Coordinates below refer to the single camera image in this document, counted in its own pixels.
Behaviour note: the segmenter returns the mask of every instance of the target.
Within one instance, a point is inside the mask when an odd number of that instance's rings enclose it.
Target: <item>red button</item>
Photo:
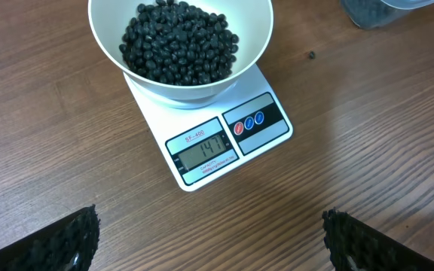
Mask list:
[[[234,126],[234,134],[236,136],[240,136],[240,134],[244,131],[244,123],[238,122]]]

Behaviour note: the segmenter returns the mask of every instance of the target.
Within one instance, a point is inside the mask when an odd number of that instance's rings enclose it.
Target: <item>digital scale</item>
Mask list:
[[[282,105],[257,65],[209,99],[180,102],[125,75],[181,189],[195,191],[292,135]]]

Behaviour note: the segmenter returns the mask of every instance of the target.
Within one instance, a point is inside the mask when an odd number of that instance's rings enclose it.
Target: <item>bowl rim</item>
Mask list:
[[[254,58],[254,60],[248,64],[247,67],[245,67],[244,69],[242,69],[240,72],[230,76],[229,78],[226,78],[224,80],[218,81],[218,82],[214,82],[211,84],[204,84],[204,85],[200,85],[200,86],[174,86],[174,85],[169,85],[169,84],[162,84],[160,82],[156,82],[156,81],[152,81],[149,80],[147,78],[144,78],[134,72],[132,72],[131,70],[129,70],[127,67],[125,67],[124,65],[121,65],[103,46],[102,42],[100,41],[100,39],[98,38],[98,35],[96,34],[95,31],[95,27],[93,26],[93,17],[91,14],[91,6],[92,6],[93,0],[89,0],[88,1],[88,19],[90,21],[90,27],[91,27],[91,32],[93,33],[93,37],[96,39],[96,42],[98,43],[100,49],[102,49],[103,53],[105,53],[105,55],[116,65],[118,66],[120,69],[122,69],[125,73],[127,73],[128,75],[131,75],[135,78],[138,78],[146,83],[149,84],[155,84],[159,87],[168,87],[171,89],[175,89],[175,90],[188,90],[188,89],[192,89],[192,90],[198,90],[198,89],[203,89],[203,88],[207,88],[207,87],[215,87],[219,84],[223,84],[225,82],[228,81],[232,81],[235,78],[239,77],[242,73],[246,72],[252,65],[254,65],[257,60],[259,58],[261,58],[262,54],[265,52],[265,50],[267,49],[267,46],[269,45],[270,42],[270,37],[272,36],[272,31],[274,29],[274,10],[272,7],[272,2],[271,0],[267,0],[267,4],[269,5],[269,11],[270,11],[270,28],[269,28],[269,33],[267,34],[267,39],[266,42],[262,48],[262,50],[259,52],[259,54],[257,55],[256,58]]]

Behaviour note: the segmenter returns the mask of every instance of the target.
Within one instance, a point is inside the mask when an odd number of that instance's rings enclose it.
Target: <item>pile of black beans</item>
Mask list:
[[[210,84],[227,78],[239,37],[224,14],[208,14],[187,2],[140,4],[120,45],[132,72],[176,86]]]

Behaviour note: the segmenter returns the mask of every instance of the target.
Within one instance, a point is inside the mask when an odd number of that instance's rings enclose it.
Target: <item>brown tabletop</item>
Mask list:
[[[87,1],[0,1],[0,248],[95,203],[92,270],[331,270],[336,207],[434,260],[434,5],[369,32],[338,1],[274,8],[258,65],[295,133],[186,193]]]

